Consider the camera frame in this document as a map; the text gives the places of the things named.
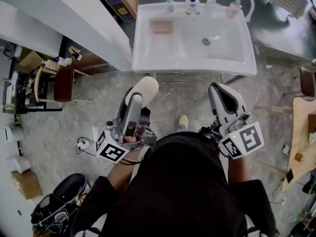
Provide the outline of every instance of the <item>sink drain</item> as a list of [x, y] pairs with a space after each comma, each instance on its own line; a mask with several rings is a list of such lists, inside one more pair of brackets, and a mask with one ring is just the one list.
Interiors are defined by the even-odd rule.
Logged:
[[203, 38], [202, 39], [202, 44], [203, 45], [211, 45], [211, 41], [208, 38]]

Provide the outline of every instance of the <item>black shirt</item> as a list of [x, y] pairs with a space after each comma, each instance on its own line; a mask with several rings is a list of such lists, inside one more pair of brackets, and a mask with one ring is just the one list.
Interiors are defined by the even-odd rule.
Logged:
[[159, 140], [121, 197], [99, 177], [75, 216], [72, 236], [105, 213], [102, 237], [242, 237], [245, 213], [262, 233], [276, 230], [262, 182], [229, 187], [214, 142], [191, 132]]

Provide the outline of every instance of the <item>utility sink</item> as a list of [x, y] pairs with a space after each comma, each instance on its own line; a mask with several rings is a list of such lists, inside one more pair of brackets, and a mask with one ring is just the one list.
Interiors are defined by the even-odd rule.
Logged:
[[[165, 3], [138, 6], [133, 70], [136, 72], [212, 72], [257, 74], [253, 46], [243, 12], [234, 19], [227, 7], [215, 5], [211, 16], [187, 15], [185, 3], [175, 2], [168, 13]], [[172, 26], [171, 33], [154, 33], [157, 22]]]

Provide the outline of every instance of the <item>pink soap bottle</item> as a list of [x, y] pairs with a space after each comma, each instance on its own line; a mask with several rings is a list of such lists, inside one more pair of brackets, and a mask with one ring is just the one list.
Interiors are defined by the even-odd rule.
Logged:
[[241, 0], [236, 0], [229, 5], [229, 8], [226, 11], [228, 18], [235, 18], [238, 12], [241, 10]]

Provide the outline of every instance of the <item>wall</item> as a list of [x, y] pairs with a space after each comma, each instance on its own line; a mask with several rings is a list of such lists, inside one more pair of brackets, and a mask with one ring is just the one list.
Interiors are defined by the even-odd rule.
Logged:
[[119, 70], [131, 71], [129, 39], [99, 0], [3, 0]]
[[[0, 54], [0, 79], [8, 78], [11, 61]], [[2, 103], [3, 83], [0, 83], [0, 99]], [[14, 116], [0, 113], [0, 232], [5, 237], [31, 237], [32, 225], [30, 214], [34, 209], [33, 202], [26, 201], [18, 192], [6, 167], [6, 158], [18, 156], [16, 143], [5, 140], [4, 127], [13, 124]]]
[[29, 49], [58, 56], [62, 35], [15, 7], [0, 1], [0, 38]]

